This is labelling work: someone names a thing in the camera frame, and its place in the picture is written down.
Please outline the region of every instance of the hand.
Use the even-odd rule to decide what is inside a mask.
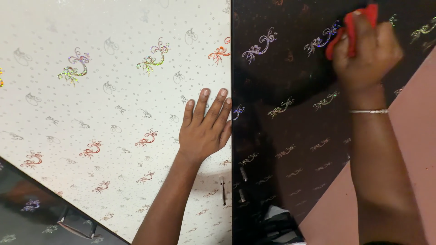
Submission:
[[[348,96],[380,87],[383,76],[403,57],[389,22],[373,29],[366,16],[355,11],[354,23],[356,56],[348,57],[346,34],[335,45],[333,54],[333,67]]]
[[[179,134],[179,154],[197,164],[201,164],[208,156],[223,148],[232,134],[232,121],[226,122],[232,109],[232,99],[226,99],[226,89],[222,88],[218,92],[204,116],[210,92],[208,88],[202,89],[194,114],[194,100],[188,100]]]

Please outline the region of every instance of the silver bangle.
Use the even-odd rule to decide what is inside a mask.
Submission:
[[[379,113],[386,114],[389,113],[388,109],[380,109],[380,110],[350,110],[350,113]]]

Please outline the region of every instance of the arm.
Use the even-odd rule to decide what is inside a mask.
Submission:
[[[374,30],[354,15],[357,31],[354,58],[348,38],[335,47],[334,68],[353,110],[385,109],[380,82],[401,58],[390,23]],[[351,177],[358,201],[360,243],[385,241],[428,244],[418,205],[388,114],[351,113]]]
[[[208,156],[226,145],[232,133],[231,121],[226,122],[232,108],[232,100],[225,99],[227,90],[220,90],[204,117],[209,93],[207,88],[201,91],[194,114],[194,101],[186,103],[179,152],[132,245],[178,243],[186,202],[198,169]]]

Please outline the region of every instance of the pink wall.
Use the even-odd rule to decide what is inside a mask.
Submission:
[[[436,48],[391,104],[390,118],[430,244],[436,244]],[[300,228],[308,245],[358,244],[357,201],[347,164]]]

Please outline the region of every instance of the fingernail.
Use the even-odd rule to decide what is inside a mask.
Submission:
[[[220,94],[221,94],[221,96],[226,96],[227,95],[227,90],[221,89]]]

